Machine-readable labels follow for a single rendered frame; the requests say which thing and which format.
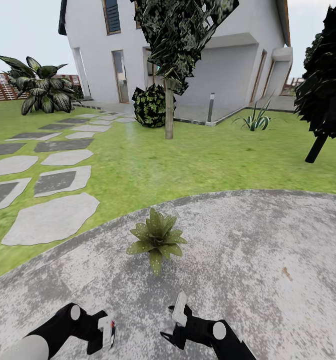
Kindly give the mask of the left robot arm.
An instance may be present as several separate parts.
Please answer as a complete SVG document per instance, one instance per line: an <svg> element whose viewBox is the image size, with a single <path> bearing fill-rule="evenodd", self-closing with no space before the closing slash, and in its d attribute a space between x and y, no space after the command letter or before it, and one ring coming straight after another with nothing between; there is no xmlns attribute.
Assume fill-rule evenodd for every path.
<svg viewBox="0 0 336 360"><path fill-rule="evenodd" d="M11 349L0 355L0 360L50 360L68 337L88 341L87 355L112 347L112 316L100 311L88 315L78 304L67 304L30 330Z"/></svg>

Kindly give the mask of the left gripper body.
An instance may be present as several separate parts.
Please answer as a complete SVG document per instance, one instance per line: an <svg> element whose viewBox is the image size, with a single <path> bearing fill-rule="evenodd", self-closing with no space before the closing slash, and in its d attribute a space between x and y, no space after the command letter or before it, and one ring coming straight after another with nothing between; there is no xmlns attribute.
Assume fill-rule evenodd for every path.
<svg viewBox="0 0 336 360"><path fill-rule="evenodd" d="M103 318L105 316L106 314L103 310L91 316L91 325L88 328L86 335L82 338L79 338L88 341L87 355L92 355L102 349L103 332L98 329L98 320L99 318Z"/></svg>

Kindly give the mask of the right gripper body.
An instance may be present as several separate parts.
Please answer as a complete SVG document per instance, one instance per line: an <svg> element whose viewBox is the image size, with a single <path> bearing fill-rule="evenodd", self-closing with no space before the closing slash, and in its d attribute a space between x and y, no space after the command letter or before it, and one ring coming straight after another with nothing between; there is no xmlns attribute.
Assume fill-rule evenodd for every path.
<svg viewBox="0 0 336 360"><path fill-rule="evenodd" d="M196 336L196 323L199 317L192 314L192 310L188 305L185 305L184 314L187 315L187 324L185 327L176 324L176 329L173 332L172 345L184 349L186 340L199 343Z"/></svg>

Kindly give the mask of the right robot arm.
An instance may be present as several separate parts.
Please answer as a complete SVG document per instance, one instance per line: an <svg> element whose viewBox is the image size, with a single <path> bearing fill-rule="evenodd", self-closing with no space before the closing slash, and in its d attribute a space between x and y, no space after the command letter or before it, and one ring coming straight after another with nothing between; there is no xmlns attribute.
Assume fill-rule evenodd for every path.
<svg viewBox="0 0 336 360"><path fill-rule="evenodd" d="M172 320L176 322L173 335L160 332L172 345L184 349L186 340L213 348L218 360L258 360L252 349L243 340L240 342L226 320L206 320L192 314L182 291L173 310Z"/></svg>

